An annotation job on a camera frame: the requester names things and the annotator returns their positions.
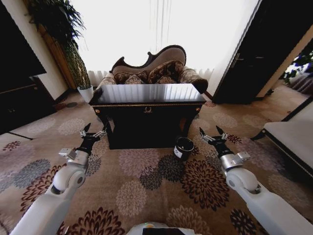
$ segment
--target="sheer white curtain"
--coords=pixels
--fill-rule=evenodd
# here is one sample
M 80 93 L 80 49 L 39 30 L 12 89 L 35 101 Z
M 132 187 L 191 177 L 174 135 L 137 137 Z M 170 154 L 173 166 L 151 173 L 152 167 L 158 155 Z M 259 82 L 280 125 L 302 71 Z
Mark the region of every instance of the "sheer white curtain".
M 71 0 L 85 23 L 79 52 L 87 70 L 95 71 L 89 73 L 94 85 L 120 57 L 139 66 L 148 51 L 173 44 L 186 50 L 186 65 L 208 79 L 228 49 L 246 1 Z

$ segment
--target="glossy black tabletop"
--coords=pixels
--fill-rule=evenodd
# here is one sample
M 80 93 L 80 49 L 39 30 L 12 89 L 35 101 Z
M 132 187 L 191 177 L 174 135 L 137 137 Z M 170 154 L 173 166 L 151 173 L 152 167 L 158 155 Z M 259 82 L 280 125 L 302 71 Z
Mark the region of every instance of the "glossy black tabletop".
M 205 103 L 192 84 L 102 85 L 90 105 L 123 103 Z

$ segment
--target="floor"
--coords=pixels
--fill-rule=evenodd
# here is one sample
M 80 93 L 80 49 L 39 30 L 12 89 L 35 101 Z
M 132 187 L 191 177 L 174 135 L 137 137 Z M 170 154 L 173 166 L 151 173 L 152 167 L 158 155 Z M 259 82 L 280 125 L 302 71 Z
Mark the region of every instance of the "floor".
M 147 221 L 191 228 L 203 235 L 264 234 L 244 201 L 225 183 L 215 150 L 200 140 L 199 127 L 215 135 L 215 125 L 230 134 L 230 149 L 249 152 L 251 160 L 245 167 L 264 186 L 313 220 L 311 179 L 268 139 L 249 139 L 266 122 L 281 120 L 305 99 L 280 86 L 250 105 L 207 101 L 190 128 L 189 138 L 196 148 L 185 163 L 177 161 L 170 148 L 110 150 L 105 137 L 94 146 L 86 181 L 58 234 L 69 226 L 69 234 L 121 235 Z M 14 228 L 66 163 L 58 151 L 78 147 L 79 130 L 87 123 L 92 123 L 91 131 L 102 128 L 79 94 L 71 94 L 57 108 L 55 114 L 13 131 L 32 141 L 0 136 L 0 234 Z

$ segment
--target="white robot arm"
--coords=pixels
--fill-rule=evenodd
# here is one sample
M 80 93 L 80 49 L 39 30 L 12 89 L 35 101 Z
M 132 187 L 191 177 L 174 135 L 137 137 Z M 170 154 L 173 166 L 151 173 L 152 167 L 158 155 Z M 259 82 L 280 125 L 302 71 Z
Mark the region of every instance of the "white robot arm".
M 100 140 L 105 131 L 87 133 L 90 123 L 81 131 L 83 143 L 74 151 L 63 148 L 61 156 L 67 159 L 67 165 L 54 176 L 53 182 L 28 209 L 12 235 L 55 235 L 64 220 L 76 190 L 85 181 L 88 158 L 93 144 Z
M 226 182 L 246 202 L 248 209 L 269 234 L 310 235 L 313 225 L 309 223 L 283 198 L 267 190 L 255 175 L 243 168 L 250 158 L 246 152 L 234 154 L 226 145 L 227 134 L 217 126 L 221 136 L 207 136 L 200 128 L 202 139 L 213 145 L 222 162 Z

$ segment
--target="plant pot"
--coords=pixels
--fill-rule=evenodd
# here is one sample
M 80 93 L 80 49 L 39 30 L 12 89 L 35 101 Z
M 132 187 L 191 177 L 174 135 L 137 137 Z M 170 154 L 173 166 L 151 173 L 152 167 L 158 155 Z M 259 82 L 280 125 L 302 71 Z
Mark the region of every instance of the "plant pot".
M 87 89 L 83 89 L 83 90 L 81 90 L 78 87 L 77 90 L 79 91 L 80 95 L 84 98 L 84 101 L 86 103 L 89 103 L 89 101 L 93 97 L 93 87 L 91 86 L 91 87 L 89 87 Z

